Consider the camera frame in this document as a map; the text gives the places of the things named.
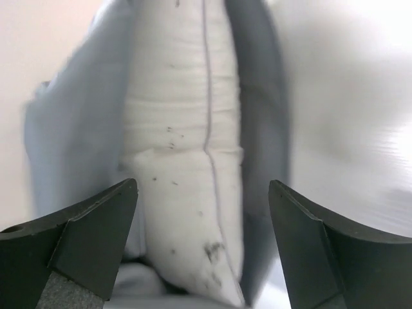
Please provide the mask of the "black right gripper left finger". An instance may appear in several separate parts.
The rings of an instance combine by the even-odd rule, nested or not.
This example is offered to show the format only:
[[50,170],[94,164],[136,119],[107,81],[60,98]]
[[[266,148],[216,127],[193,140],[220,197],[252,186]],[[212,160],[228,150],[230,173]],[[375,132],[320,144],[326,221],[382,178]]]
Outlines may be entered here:
[[102,308],[138,199],[134,179],[1,231],[1,308]]

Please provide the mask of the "white pillow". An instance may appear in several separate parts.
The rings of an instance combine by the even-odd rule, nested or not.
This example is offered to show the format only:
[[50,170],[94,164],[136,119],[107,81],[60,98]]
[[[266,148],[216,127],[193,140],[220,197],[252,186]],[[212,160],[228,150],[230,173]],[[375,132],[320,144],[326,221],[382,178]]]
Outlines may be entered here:
[[169,283],[241,307],[237,58],[223,1],[139,1],[124,119],[146,256]]

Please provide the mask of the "grey pillowcase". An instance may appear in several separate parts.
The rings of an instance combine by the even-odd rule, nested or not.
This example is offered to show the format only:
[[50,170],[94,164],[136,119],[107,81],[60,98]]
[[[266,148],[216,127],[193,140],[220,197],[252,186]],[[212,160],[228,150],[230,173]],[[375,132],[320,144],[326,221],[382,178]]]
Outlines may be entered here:
[[[127,178],[125,103],[139,1],[109,1],[65,67],[27,105],[24,143],[39,216],[91,198]],[[245,303],[232,306],[166,281],[146,256],[138,199],[110,299],[104,308],[251,308],[277,249],[268,206],[272,180],[290,176],[290,121],[272,1],[223,1],[237,58]]]

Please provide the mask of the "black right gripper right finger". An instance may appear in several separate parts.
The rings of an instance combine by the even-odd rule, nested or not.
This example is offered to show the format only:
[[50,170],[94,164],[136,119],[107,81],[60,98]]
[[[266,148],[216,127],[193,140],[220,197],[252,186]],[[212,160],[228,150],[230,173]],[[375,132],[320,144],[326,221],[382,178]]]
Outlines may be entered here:
[[277,180],[268,200],[292,308],[411,308],[411,238],[348,219]]

